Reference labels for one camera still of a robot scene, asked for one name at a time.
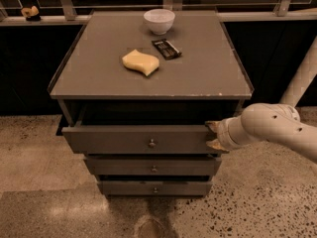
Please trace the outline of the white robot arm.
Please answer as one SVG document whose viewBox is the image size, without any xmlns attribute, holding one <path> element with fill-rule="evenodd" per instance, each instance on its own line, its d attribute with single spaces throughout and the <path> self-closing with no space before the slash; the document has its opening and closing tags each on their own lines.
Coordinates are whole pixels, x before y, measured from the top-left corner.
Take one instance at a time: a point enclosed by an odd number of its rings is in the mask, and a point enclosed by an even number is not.
<svg viewBox="0 0 317 238">
<path fill-rule="evenodd" d="M 206 145 L 212 150 L 229 152 L 254 142 L 268 141 L 317 163 L 317 128 L 302 123 L 295 109 L 316 74 L 317 38 L 278 104 L 252 104 L 237 117 L 208 122 L 207 127 L 216 138 Z"/>
</svg>

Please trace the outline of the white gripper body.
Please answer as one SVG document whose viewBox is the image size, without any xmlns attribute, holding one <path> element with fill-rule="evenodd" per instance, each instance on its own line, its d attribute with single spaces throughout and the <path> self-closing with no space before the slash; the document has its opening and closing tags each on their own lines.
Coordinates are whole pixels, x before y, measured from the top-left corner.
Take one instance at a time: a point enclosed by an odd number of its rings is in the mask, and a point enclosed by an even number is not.
<svg viewBox="0 0 317 238">
<path fill-rule="evenodd" d="M 217 128 L 217 139 L 220 145 L 227 150 L 241 148 L 249 143 L 249 136 L 246 133 L 241 117 L 223 119 Z"/>
</svg>

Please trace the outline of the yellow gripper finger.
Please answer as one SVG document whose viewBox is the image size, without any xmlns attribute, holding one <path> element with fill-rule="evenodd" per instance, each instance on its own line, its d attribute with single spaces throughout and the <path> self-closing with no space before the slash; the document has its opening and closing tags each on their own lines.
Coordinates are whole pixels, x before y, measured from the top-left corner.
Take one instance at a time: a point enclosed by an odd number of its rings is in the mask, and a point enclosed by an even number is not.
<svg viewBox="0 0 317 238">
<path fill-rule="evenodd" d="M 212 150 L 216 151 L 222 151 L 222 152 L 227 152 L 227 149 L 225 149 L 219 142 L 218 139 L 214 139 L 212 141 L 207 141 L 206 145 L 211 148 Z"/>
<path fill-rule="evenodd" d="M 213 133 L 217 133 L 218 132 L 218 128 L 219 128 L 219 121 L 206 121 L 205 125 L 208 127 L 208 129 L 210 131 L 212 131 Z"/>
</svg>

